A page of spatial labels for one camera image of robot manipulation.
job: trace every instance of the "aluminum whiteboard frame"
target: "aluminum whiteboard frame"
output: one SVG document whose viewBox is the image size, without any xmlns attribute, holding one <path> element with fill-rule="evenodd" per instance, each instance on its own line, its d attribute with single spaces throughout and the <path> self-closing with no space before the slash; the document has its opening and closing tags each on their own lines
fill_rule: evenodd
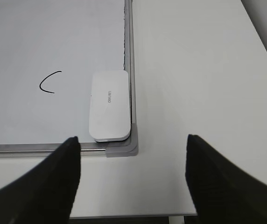
<svg viewBox="0 0 267 224">
<path fill-rule="evenodd" d="M 130 76 L 131 134 L 124 141 L 90 142 L 81 144 L 81 155 L 105 155 L 107 157 L 134 156 L 138 154 L 138 133 L 136 125 L 135 82 L 134 82 L 134 42 L 132 0 L 125 0 L 125 56 L 124 68 Z M 56 144 L 10 144 L 0 145 L 0 157 L 47 156 L 61 143 Z"/>
</svg>

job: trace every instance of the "whiteboard surface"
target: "whiteboard surface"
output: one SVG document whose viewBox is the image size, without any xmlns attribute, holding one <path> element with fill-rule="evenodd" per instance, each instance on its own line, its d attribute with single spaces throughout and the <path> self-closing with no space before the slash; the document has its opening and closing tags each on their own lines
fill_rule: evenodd
<svg viewBox="0 0 267 224">
<path fill-rule="evenodd" d="M 94 142 L 92 75 L 120 69 L 124 1 L 0 0 L 0 144 Z"/>
</svg>

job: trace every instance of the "gray plastic corner piece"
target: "gray plastic corner piece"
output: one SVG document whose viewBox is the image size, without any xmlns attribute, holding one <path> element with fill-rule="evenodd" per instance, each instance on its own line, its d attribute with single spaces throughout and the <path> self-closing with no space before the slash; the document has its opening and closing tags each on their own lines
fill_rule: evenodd
<svg viewBox="0 0 267 224">
<path fill-rule="evenodd" d="M 105 150 L 107 157 L 135 156 L 138 154 L 138 152 L 138 128 L 136 123 L 132 123 L 131 133 L 128 139 L 119 142 L 119 145 L 116 147 L 108 146 Z"/>
</svg>

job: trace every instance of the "white table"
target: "white table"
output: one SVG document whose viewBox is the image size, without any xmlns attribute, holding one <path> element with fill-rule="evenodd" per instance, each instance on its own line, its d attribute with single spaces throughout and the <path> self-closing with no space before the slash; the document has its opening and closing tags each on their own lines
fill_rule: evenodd
<svg viewBox="0 0 267 224">
<path fill-rule="evenodd" d="M 140 152 L 82 158 L 71 216 L 195 213 L 189 133 L 267 183 L 267 52 L 241 2 L 134 0 Z M 0 159 L 0 188 L 41 159 Z"/>
</svg>

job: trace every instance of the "whiteboard eraser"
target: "whiteboard eraser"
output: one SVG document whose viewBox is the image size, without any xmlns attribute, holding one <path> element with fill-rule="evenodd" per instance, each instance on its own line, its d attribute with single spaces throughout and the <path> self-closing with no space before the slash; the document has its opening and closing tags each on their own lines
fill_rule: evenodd
<svg viewBox="0 0 267 224">
<path fill-rule="evenodd" d="M 95 141 L 122 141 L 130 134 L 129 75 L 124 70 L 93 75 L 89 133 Z"/>
</svg>

